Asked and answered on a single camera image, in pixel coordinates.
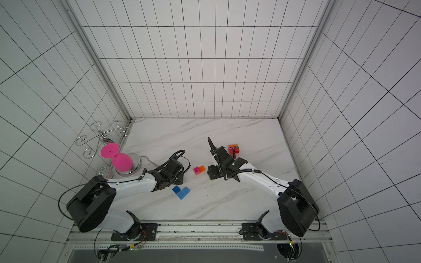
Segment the small pink lego brick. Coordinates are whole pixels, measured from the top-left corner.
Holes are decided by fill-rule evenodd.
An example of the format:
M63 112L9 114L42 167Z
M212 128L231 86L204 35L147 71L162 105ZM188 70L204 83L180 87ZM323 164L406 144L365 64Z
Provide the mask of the small pink lego brick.
M200 167L194 168L194 173L195 173L195 175L199 175L200 173L202 173Z

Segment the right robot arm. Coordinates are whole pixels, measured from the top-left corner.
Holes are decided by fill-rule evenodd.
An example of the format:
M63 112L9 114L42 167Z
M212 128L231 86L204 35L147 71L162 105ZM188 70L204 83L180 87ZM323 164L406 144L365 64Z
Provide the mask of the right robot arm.
M302 181L288 182L268 175L243 158L230 154L226 147L210 144L214 165L208 167L211 180L234 179L262 191L277 202L278 213L265 211L256 222L255 231L262 240L286 230L303 237L318 220L319 208Z

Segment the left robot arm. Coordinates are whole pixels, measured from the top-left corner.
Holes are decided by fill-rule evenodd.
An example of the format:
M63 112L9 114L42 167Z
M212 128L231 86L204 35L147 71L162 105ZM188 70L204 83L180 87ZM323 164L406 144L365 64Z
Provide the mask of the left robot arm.
M156 169L144 169L127 179L106 180L95 176L70 199L66 210L80 232L89 232L96 228L113 230L125 235L134 235L140 231L139 219L133 212L120 211L112 206L117 201L141 193L152 193L172 185L181 185L184 174L191 165L184 167L172 157Z

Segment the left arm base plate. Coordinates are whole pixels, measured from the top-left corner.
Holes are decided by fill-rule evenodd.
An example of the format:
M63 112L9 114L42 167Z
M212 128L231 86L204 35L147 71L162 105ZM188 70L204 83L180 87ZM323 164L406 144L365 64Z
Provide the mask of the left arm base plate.
M158 224L156 223L137 223L125 233L119 233L113 231L111 240L112 241L154 241L157 234Z

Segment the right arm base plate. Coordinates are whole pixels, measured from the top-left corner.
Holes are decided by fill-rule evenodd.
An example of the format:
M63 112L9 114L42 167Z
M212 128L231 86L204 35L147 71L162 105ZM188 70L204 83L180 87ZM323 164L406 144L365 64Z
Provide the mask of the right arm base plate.
M268 230L263 225L263 219L270 211L265 211L257 221L242 223L239 235L244 241L287 241L288 235L281 230Z

